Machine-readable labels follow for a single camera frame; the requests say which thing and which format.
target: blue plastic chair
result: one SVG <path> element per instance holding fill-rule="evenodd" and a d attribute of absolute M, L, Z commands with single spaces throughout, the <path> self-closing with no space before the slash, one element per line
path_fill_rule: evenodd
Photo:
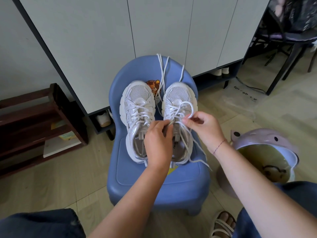
<path fill-rule="evenodd" d="M 163 67 L 167 57 L 163 58 Z M 165 74 L 165 88 L 179 81 L 182 66 L 169 59 Z M 161 80 L 161 68 L 157 56 L 142 56 L 127 63 L 116 75 L 109 92 L 109 103 L 116 125 L 116 135 L 111 154 L 107 190 L 113 205 L 126 194 L 145 169 L 144 164 L 137 164 L 131 160 L 125 146 L 127 130 L 119 114 L 120 99 L 123 90 L 134 80 Z M 185 70 L 182 81 L 189 85 L 196 98 L 198 91 L 191 75 Z M 162 120 L 156 110 L 156 120 Z M 192 132 L 196 141 L 198 136 Z M 204 154 L 194 144 L 192 160 L 206 160 Z M 209 193 L 210 176 L 208 167 L 201 162 L 179 166 L 170 173 L 164 181 L 154 203 L 157 209 L 186 209 L 189 215 L 196 215 Z"/>

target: left hand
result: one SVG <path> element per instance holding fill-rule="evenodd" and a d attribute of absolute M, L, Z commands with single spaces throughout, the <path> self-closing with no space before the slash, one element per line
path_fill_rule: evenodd
<path fill-rule="evenodd" d="M 145 135 L 144 146 L 148 158 L 148 167 L 154 169 L 169 169 L 173 155 L 173 125 L 168 126 L 166 137 L 164 126 L 169 120 L 153 121 Z"/>

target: forearm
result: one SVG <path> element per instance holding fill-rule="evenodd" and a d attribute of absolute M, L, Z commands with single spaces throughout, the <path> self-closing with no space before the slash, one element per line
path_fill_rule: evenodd
<path fill-rule="evenodd" d="M 140 237 L 167 172 L 168 167 L 161 170 L 146 168 L 89 237 Z"/>
<path fill-rule="evenodd" d="M 263 238 L 314 237 L 317 234 L 316 219 L 228 143 L 223 143 L 215 155 Z"/>

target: power cord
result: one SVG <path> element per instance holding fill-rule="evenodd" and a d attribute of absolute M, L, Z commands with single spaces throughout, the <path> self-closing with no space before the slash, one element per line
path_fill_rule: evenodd
<path fill-rule="evenodd" d="M 261 91 L 261 92 L 263 92 L 264 94 L 266 94 L 266 92 L 265 92 L 263 89 L 255 88 L 255 87 L 250 87 L 250 86 L 244 84 L 244 83 L 240 80 L 240 78 L 236 77 L 236 79 L 237 79 L 240 83 L 242 83 L 243 85 L 247 86 L 248 88 L 252 88 L 252 89 L 255 89 L 255 91 Z"/>

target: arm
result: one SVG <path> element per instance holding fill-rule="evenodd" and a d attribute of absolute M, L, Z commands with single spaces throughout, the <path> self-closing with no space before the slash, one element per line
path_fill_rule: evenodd
<path fill-rule="evenodd" d="M 172 159 L 173 126 L 166 137 L 162 133 L 167 124 L 169 120 L 151 123 L 144 140 L 147 168 L 89 238 L 141 236 Z"/>
<path fill-rule="evenodd" d="M 218 121 L 204 112 L 184 124 L 195 130 L 211 153 L 225 140 Z M 263 176 L 226 141 L 215 152 L 232 188 L 263 238 L 316 237 L 317 220 Z"/>

